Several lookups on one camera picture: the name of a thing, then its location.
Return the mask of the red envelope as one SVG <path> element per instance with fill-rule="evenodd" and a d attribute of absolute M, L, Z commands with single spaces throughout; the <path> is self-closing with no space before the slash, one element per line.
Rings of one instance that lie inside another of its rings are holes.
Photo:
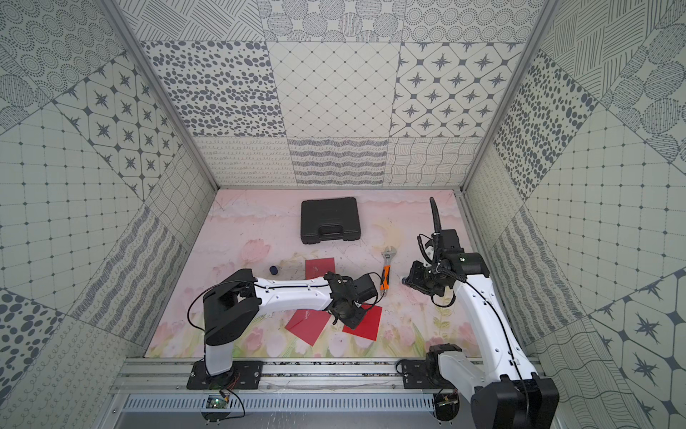
<path fill-rule="evenodd" d="M 364 304 L 362 305 L 362 309 L 364 309 L 366 314 L 362 318 L 362 321 L 357 326 L 357 328 L 350 329 L 345 326 L 342 332 L 345 332 L 346 334 L 352 334 L 370 341 L 376 341 L 382 318 L 382 307 L 372 306 L 371 304 Z"/>
<path fill-rule="evenodd" d="M 307 280 L 323 277 L 329 272 L 336 272 L 335 259 L 333 257 L 308 259 L 305 261 L 305 278 Z"/>
<path fill-rule="evenodd" d="M 325 311 L 298 309 L 285 329 L 306 344 L 314 346 L 329 321 L 330 314 Z"/>

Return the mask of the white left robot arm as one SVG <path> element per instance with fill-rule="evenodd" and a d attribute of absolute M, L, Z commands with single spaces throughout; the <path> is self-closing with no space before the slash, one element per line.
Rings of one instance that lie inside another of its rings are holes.
<path fill-rule="evenodd" d="M 241 269 L 202 291 L 194 302 L 202 303 L 204 324 L 190 325 L 204 333 L 205 374 L 229 375 L 233 346 L 257 316 L 282 311 L 323 311 L 350 329 L 382 299 L 371 273 L 354 279 L 328 272 L 309 280 L 277 281 L 256 277 Z"/>

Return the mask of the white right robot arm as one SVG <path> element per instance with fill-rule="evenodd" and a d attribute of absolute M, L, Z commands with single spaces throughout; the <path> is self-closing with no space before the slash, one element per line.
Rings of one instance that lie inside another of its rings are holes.
<path fill-rule="evenodd" d="M 450 301 L 466 311 L 482 355 L 482 365 L 476 366 L 457 345 L 432 346 L 425 359 L 431 383 L 462 393 L 478 428 L 550 428 L 559 391 L 520 347 L 483 257 L 466 252 L 457 232 L 439 225 L 418 243 L 423 258 L 414 262 L 403 283 L 432 300 L 452 291 Z"/>

